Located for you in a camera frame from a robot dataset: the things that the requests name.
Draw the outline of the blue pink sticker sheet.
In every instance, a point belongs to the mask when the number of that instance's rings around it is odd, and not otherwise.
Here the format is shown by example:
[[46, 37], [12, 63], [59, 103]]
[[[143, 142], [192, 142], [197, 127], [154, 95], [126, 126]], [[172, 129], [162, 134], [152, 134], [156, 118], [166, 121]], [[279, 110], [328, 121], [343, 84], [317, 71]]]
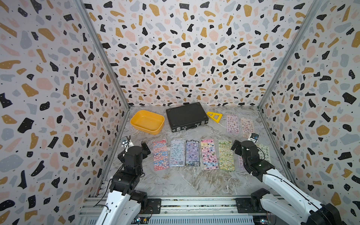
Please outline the blue pink sticker sheet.
[[160, 171], [169, 168], [168, 150], [166, 140], [153, 142], [154, 170]]

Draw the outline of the purple pink sticker sheet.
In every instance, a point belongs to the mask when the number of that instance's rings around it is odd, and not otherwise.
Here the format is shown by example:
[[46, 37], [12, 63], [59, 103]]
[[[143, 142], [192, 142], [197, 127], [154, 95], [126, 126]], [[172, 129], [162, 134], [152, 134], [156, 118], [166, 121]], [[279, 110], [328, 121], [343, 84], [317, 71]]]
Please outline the purple pink sticker sheet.
[[241, 156], [238, 156], [238, 161], [239, 161], [239, 168], [240, 168], [241, 170], [244, 170], [245, 167], [244, 167], [243, 159], [242, 159]]

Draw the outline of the green animal sticker sheet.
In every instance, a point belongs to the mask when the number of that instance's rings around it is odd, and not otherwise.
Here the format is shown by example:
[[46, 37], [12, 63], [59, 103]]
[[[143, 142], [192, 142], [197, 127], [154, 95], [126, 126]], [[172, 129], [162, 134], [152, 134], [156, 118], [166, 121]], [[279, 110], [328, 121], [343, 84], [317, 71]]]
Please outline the green animal sticker sheet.
[[219, 140], [219, 167], [221, 170], [234, 171], [234, 157], [231, 150], [232, 142], [227, 140]]

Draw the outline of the pale green sticker sheet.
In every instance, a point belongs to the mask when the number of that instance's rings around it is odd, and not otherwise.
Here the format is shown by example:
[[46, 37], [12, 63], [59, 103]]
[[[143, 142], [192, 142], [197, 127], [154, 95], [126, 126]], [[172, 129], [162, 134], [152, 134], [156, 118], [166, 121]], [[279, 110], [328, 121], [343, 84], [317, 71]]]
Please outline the pale green sticker sheet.
[[269, 146], [265, 146], [263, 144], [257, 143], [256, 146], [260, 149], [258, 151], [260, 159], [265, 159], [269, 163], [271, 163], [271, 156], [270, 156], [270, 148]]

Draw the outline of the yellow storage tray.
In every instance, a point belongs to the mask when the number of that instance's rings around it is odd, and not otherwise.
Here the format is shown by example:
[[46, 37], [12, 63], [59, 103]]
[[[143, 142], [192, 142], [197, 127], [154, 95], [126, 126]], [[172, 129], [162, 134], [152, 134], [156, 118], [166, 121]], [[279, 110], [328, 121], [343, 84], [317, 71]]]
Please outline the yellow storage tray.
[[151, 135], [157, 135], [161, 132], [165, 123], [165, 117], [163, 115], [140, 110], [131, 118], [130, 124], [145, 133]]

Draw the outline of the clear sticker sheet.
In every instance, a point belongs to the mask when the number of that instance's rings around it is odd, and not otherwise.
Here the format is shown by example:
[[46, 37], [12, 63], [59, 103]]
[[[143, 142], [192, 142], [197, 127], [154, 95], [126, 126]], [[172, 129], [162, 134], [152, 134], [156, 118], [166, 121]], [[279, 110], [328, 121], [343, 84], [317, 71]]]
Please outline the clear sticker sheet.
[[172, 140], [170, 148], [169, 166], [183, 167], [185, 166], [185, 141]]

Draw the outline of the pink cat sticker sheet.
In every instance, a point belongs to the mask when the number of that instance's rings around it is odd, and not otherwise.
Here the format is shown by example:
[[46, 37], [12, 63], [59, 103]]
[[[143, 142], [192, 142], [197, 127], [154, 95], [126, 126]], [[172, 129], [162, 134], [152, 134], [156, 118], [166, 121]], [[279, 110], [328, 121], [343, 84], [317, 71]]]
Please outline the pink cat sticker sheet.
[[212, 139], [201, 141], [201, 151], [204, 170], [219, 169], [215, 144]]

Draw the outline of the holographic sticker sheet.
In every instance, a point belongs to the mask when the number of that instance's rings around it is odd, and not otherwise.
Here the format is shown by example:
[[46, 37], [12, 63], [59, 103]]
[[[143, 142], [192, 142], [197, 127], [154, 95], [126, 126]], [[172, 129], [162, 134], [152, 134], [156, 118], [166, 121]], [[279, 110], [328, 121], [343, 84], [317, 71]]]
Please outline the holographic sticker sheet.
[[200, 166], [200, 154], [199, 154], [199, 142], [198, 141], [186, 141], [185, 144], [185, 165], [191, 167]]

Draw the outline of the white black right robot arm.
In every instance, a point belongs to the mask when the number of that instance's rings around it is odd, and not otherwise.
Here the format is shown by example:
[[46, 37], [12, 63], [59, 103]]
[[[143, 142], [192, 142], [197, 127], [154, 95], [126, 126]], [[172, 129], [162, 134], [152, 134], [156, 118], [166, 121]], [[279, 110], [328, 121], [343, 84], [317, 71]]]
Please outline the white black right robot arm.
[[231, 149], [241, 156], [245, 170], [260, 182], [276, 191], [280, 201], [268, 190], [261, 188], [251, 194], [255, 211], [265, 210], [289, 225], [341, 225], [338, 209], [331, 203], [323, 204], [307, 195], [283, 176], [274, 165], [261, 159], [259, 148], [250, 140], [235, 140]]

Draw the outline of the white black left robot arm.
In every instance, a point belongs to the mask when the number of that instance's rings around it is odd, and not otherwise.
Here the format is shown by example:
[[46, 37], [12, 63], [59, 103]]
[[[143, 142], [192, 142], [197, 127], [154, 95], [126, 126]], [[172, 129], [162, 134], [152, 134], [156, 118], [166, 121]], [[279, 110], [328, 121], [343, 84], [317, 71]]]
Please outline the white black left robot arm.
[[97, 225], [130, 225], [141, 211], [147, 209], [147, 193], [136, 190], [136, 186], [143, 174], [143, 160], [150, 154], [146, 142], [126, 147], [118, 154], [122, 165], [111, 179]]

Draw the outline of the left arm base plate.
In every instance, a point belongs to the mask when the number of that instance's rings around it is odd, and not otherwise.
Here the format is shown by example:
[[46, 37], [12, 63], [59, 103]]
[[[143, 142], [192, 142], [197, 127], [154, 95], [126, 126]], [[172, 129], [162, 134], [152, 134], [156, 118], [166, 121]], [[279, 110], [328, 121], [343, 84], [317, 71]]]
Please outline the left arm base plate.
[[161, 211], [161, 198], [151, 198], [141, 201], [139, 214], [159, 214]]

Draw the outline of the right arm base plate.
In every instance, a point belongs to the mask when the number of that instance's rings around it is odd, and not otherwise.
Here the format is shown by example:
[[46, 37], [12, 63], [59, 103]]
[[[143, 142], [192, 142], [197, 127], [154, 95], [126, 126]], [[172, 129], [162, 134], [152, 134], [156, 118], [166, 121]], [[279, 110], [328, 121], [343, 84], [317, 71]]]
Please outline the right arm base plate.
[[266, 213], [260, 204], [253, 203], [251, 197], [235, 198], [235, 206], [238, 213]]

